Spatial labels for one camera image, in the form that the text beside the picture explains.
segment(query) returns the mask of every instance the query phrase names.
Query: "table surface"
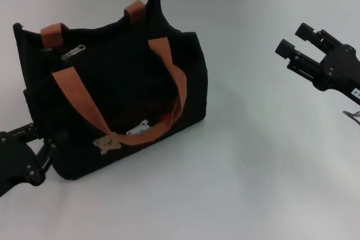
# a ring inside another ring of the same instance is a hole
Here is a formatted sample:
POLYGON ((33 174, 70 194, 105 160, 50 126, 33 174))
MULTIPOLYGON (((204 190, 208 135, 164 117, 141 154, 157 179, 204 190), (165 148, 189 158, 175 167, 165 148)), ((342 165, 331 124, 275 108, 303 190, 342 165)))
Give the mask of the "table surface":
MULTIPOLYGON (((134 0, 0 0, 0 130, 31 122, 12 25, 97 28, 134 0)), ((77 181, 53 168, 0 199, 0 239, 359 239, 359 106, 320 92, 275 54, 303 22, 360 48, 360 0, 162 0, 197 32, 205 120, 77 181)), ((32 143, 39 148, 41 142, 32 143)))

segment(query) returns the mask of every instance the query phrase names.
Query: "black bag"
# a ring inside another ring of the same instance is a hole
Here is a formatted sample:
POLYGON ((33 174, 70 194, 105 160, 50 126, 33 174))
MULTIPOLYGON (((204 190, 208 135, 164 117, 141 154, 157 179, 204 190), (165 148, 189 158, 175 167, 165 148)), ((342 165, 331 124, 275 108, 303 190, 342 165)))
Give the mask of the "black bag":
POLYGON ((13 29, 34 123, 0 134, 0 196, 41 184, 51 164, 80 178, 205 117, 199 40, 169 25, 160 0, 136 1, 98 29, 13 29), (37 138, 44 146, 35 155, 26 143, 37 138))

